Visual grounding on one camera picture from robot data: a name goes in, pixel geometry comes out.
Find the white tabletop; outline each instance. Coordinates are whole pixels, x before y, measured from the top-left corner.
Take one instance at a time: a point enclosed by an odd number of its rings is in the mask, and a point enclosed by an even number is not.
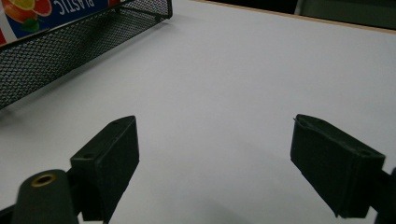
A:
[[[396,166],[396,35],[174,0],[174,17],[0,111],[0,208],[111,120],[140,160],[111,223],[335,218],[290,161],[293,118],[325,119]]]

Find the screw hole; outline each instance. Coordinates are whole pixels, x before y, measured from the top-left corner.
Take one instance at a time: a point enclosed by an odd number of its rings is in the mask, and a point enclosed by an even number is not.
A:
[[[55,179],[56,175],[54,174],[41,175],[32,181],[32,186],[35,188],[40,188],[52,183]]]

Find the black mesh basket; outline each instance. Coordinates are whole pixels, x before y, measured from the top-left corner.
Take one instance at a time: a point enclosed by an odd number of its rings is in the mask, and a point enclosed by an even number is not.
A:
[[[171,17],[171,0],[129,0],[1,47],[0,109]]]

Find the product box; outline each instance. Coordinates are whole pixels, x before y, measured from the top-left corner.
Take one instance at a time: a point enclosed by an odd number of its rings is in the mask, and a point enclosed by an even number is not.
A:
[[[0,46],[113,7],[120,0],[0,0]]]

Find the wire mesh basket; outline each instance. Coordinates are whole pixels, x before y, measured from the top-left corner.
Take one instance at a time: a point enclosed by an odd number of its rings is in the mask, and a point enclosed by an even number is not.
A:
[[[0,109],[171,17],[171,0],[127,0],[1,47]]]

